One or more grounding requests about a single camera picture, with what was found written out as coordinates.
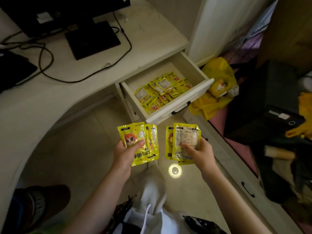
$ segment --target stack of paper cups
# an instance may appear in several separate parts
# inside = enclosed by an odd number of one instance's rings
[[[269,145],[264,146],[264,155],[266,157],[281,158],[287,160],[293,160],[295,158],[294,152]]]

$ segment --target desk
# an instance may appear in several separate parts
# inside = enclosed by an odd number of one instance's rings
[[[187,39],[148,3],[117,12],[117,18],[133,49],[116,66],[76,84],[50,80],[42,74],[25,85],[0,95],[0,223],[1,228],[11,197],[23,168],[37,144],[54,123],[75,103],[114,83],[122,82],[182,50]],[[121,19],[120,14],[128,18]],[[104,16],[118,26],[113,15]],[[128,49],[122,33],[121,45],[76,61],[64,34],[46,39],[55,62],[46,73],[63,80],[78,80],[114,63]],[[37,65],[39,50],[18,52]],[[44,54],[43,64],[49,63]]]

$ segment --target pile of yellow packets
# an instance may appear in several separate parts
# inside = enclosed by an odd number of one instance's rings
[[[147,114],[152,114],[191,88],[187,79],[179,78],[174,72],[169,72],[137,89],[135,97]]]
[[[174,123],[173,127],[166,127],[166,159],[177,160],[179,165],[193,164],[181,143],[185,142],[198,150],[201,130],[195,124]]]
[[[145,145],[136,151],[131,166],[159,159],[156,125],[138,122],[119,126],[118,131],[124,146],[127,148],[131,147],[141,139],[145,139],[146,141]]]

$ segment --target yellow cloth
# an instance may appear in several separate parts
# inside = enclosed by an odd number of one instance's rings
[[[213,78],[214,82],[203,96],[195,100],[189,106],[189,110],[194,115],[202,114],[206,120],[211,119],[216,111],[224,108],[234,97],[221,96],[237,84],[232,68],[228,62],[218,57],[208,62],[202,69],[208,78]]]
[[[301,93],[299,96],[299,114],[305,122],[295,129],[286,132],[286,137],[303,135],[312,140],[312,93]]]

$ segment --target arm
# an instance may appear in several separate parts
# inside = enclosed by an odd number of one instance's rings
[[[122,141],[119,141],[114,150],[111,169],[83,204],[72,223],[65,228],[63,234],[98,234],[104,230],[115,211],[123,185],[130,177],[135,151],[144,143],[145,140],[140,140],[127,149]]]
[[[231,232],[233,234],[271,234],[220,171],[213,156],[212,146],[204,138],[201,138],[200,143],[199,151],[185,143],[181,146],[200,169]]]

